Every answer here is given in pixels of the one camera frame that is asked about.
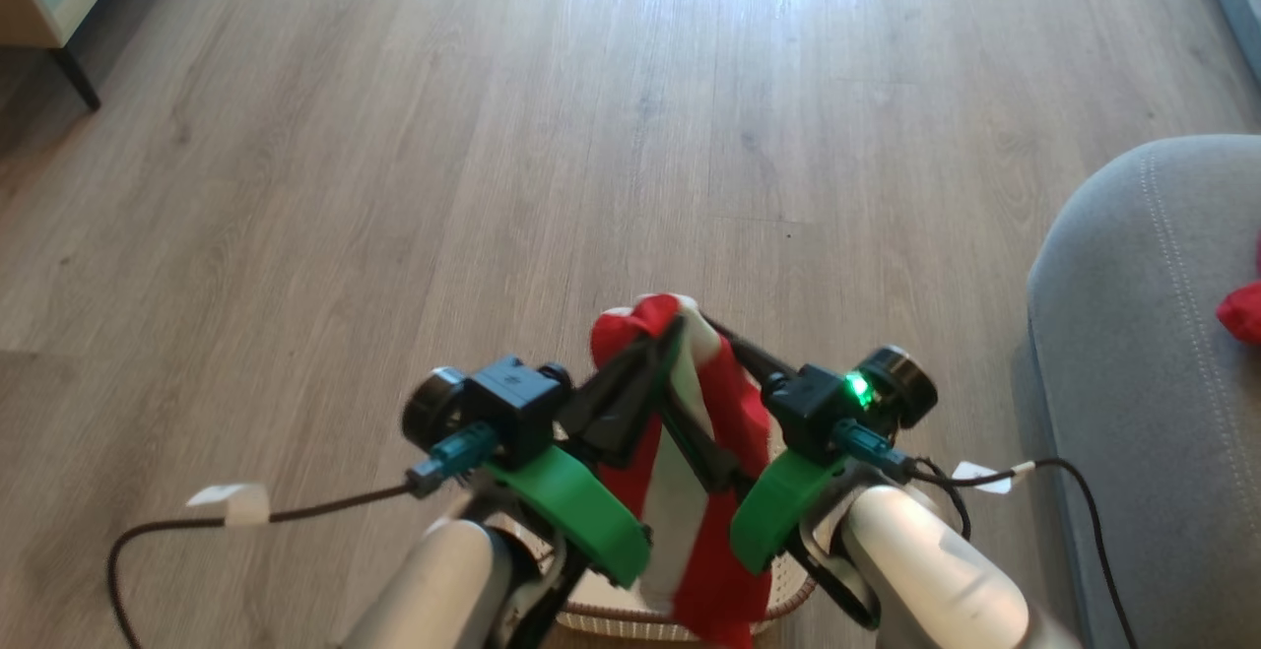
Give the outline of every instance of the black cable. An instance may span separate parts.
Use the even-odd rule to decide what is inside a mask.
[[[1069,461],[1059,457],[1048,457],[1045,460],[1035,460],[1033,462],[1033,469],[1048,466],[1059,468],[1067,471],[1073,476],[1073,479],[1076,479],[1077,485],[1082,489],[1082,497],[1086,498],[1086,508],[1091,513],[1091,526],[1095,528],[1095,548],[1098,551],[1100,566],[1103,568],[1103,581],[1107,582],[1108,595],[1112,596],[1112,607],[1116,609],[1116,617],[1121,621],[1121,631],[1125,633],[1126,644],[1130,645],[1130,649],[1137,649],[1139,643],[1135,640],[1134,629],[1130,628],[1130,619],[1125,614],[1125,607],[1121,606],[1121,595],[1116,590],[1116,580],[1112,578],[1112,565],[1107,562],[1107,551],[1103,548],[1103,524],[1100,522],[1100,509],[1098,505],[1095,504],[1095,494],[1091,493],[1090,484],[1086,484],[1086,478],[1082,475],[1081,470],[1074,468]],[[982,484],[1011,479],[1016,475],[1016,470],[1010,469],[991,475],[977,475],[977,478],[972,479],[952,479],[943,474],[928,475],[918,469],[910,469],[908,470],[908,474],[912,479],[927,481],[928,484],[936,484],[942,489],[957,489],[981,486]]]
[[[933,471],[933,474],[939,475],[942,479],[948,479],[946,476],[946,470],[942,470],[928,457],[915,457],[915,461],[927,466]],[[963,495],[958,493],[958,489],[953,486],[942,486],[942,491],[950,497],[951,504],[955,505],[955,510],[958,512],[960,531],[958,534],[963,537],[963,541],[972,539],[972,515],[967,513],[967,504],[963,503]]]
[[[304,509],[293,509],[289,512],[276,512],[267,515],[267,523],[285,523],[296,522],[301,519],[313,518],[313,515],[332,514],[333,512],[340,512],[343,509],[351,509],[353,507],[361,507],[364,504],[371,504],[373,502],[381,502],[383,499],[391,499],[392,497],[401,497],[411,491],[412,484],[398,484],[398,486],[391,486],[390,489],[380,489],[377,491],[369,491],[366,494],[359,494],[358,497],[351,497],[347,499],[339,499],[337,502],[329,502],[327,504],[318,504],[315,507],[306,507]],[[122,548],[135,538],[146,536],[149,533],[156,533],[159,531],[188,531],[194,528],[223,528],[224,518],[218,515],[218,518],[209,519],[171,519],[164,522],[153,522],[139,524],[135,528],[129,528],[113,542],[110,548],[108,560],[105,563],[105,582],[110,590],[110,607],[113,609],[113,619],[119,621],[119,630],[122,631],[124,639],[127,640],[127,646],[131,649],[140,649],[140,640],[136,638],[135,630],[131,628],[131,620],[127,619],[126,610],[122,609],[122,591],[119,585],[119,556],[122,554]]]

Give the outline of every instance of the red and white striped cloth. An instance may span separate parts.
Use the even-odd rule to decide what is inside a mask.
[[[755,479],[768,461],[769,416],[730,343],[700,316],[695,300],[648,295],[634,309],[609,309],[591,329],[595,365],[644,331],[661,334],[677,314],[687,326],[671,384],[689,415]],[[750,624],[765,615],[770,573],[749,573],[731,553],[734,493],[709,495],[657,417],[630,466],[601,469],[600,480],[653,531],[652,557],[638,582],[644,602],[702,640],[752,648]]]

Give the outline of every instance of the wicker basket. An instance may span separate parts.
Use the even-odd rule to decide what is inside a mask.
[[[779,426],[772,421],[770,434],[772,459],[783,450],[783,437]],[[547,543],[523,529],[517,523],[509,522],[508,531],[526,542],[526,546],[537,556],[549,549]],[[754,625],[754,634],[765,630],[777,619],[792,612],[810,597],[815,590],[815,581],[810,580],[806,571],[797,561],[788,556],[779,556],[772,565],[770,596],[767,601],[767,614],[760,623]],[[662,641],[697,641],[697,636],[685,628],[670,621],[665,615],[656,612],[644,605],[643,600],[634,592],[634,589],[622,590],[614,587],[603,576],[588,572],[579,582],[574,594],[565,605],[565,611],[560,612],[557,621],[572,630],[599,634],[604,636],[618,636],[623,639],[644,639]]]

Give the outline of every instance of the basket rim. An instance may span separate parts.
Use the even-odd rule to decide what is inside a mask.
[[[806,581],[801,583],[801,587],[797,589],[797,592],[794,592],[791,597],[788,597],[783,602],[778,602],[776,605],[770,605],[770,607],[767,607],[765,616],[763,616],[760,620],[757,621],[768,623],[778,620],[784,615],[788,615],[789,612],[792,612],[797,607],[801,607],[806,602],[810,595],[815,592],[815,587],[816,587],[815,580],[807,577]],[[613,620],[623,623],[672,624],[672,625],[678,624],[677,621],[667,617],[666,615],[661,615],[657,612],[649,612],[644,610],[619,610],[612,607],[601,607],[599,605],[586,605],[584,602],[566,602],[565,607],[561,611],[584,617],[594,617],[600,620]]]

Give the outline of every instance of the white stitching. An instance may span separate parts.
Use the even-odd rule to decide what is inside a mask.
[[[1165,213],[1165,204],[1161,199],[1159,188],[1156,187],[1156,161],[1153,156],[1154,147],[1149,147],[1145,151],[1139,168],[1139,181],[1142,185],[1144,195],[1148,197],[1148,214],[1151,217],[1151,226],[1156,231],[1156,241],[1160,244],[1160,253],[1164,256],[1165,266],[1169,268],[1170,280],[1173,281],[1174,294],[1178,297],[1178,306],[1182,310],[1183,323],[1187,326],[1187,331],[1192,339],[1192,347],[1195,352],[1195,363],[1199,369],[1199,377],[1204,382],[1204,388],[1207,389],[1209,398],[1209,407],[1213,417],[1217,422],[1217,432],[1221,435],[1223,447],[1226,447],[1226,459],[1229,464],[1231,475],[1235,478],[1235,485],[1238,499],[1236,503],[1245,507],[1246,518],[1248,519],[1248,528],[1252,534],[1256,536],[1256,510],[1252,504],[1251,495],[1251,470],[1245,466],[1245,474],[1248,476],[1248,481],[1245,483],[1243,475],[1240,474],[1240,464],[1235,455],[1235,446],[1231,444],[1231,435],[1227,428],[1233,428],[1236,439],[1238,437],[1238,428],[1235,421],[1229,416],[1229,411],[1223,412],[1226,406],[1226,393],[1222,387],[1222,379],[1219,372],[1214,370],[1206,358],[1204,349],[1207,349],[1208,335],[1204,330],[1204,324],[1199,321],[1199,307],[1195,306],[1195,299],[1190,294],[1190,280],[1187,277],[1187,268],[1182,260],[1182,253],[1178,248],[1178,242],[1174,239],[1173,224],[1170,222],[1169,214]],[[1155,200],[1156,209],[1151,208],[1153,200]],[[1159,210],[1160,222],[1156,219],[1156,213]],[[1169,257],[1170,250],[1174,257]]]

